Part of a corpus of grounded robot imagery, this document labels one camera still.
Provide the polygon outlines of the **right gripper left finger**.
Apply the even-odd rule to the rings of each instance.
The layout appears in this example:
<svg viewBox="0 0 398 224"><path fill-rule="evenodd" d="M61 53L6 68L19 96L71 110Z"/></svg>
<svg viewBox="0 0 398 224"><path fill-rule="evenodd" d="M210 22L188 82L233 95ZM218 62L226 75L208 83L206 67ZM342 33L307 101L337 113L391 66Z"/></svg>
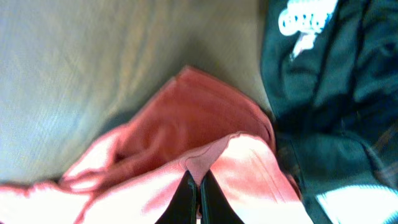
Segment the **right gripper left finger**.
<svg viewBox="0 0 398 224"><path fill-rule="evenodd" d="M197 185L186 171L168 207L155 224L196 224L197 194Z"/></svg>

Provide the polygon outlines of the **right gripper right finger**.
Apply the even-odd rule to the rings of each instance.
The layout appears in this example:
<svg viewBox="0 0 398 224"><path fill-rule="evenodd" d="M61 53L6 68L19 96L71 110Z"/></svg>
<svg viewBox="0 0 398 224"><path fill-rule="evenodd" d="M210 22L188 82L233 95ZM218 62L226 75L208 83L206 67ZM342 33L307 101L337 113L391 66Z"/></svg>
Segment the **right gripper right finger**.
<svg viewBox="0 0 398 224"><path fill-rule="evenodd" d="M213 173L208 171L200 185L201 224L243 224L231 208Z"/></svg>

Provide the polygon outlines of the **red printed t-shirt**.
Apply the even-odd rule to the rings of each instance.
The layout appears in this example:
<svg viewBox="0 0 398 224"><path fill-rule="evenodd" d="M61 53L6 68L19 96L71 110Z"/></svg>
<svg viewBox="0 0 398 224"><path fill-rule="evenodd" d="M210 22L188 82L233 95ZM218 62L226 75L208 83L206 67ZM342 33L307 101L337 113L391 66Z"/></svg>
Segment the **red printed t-shirt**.
<svg viewBox="0 0 398 224"><path fill-rule="evenodd" d="M184 173L211 171L244 223L310 223L280 169L269 118L238 90L192 67L126 124L98 138L58 182L1 186L2 223L156 223Z"/></svg>

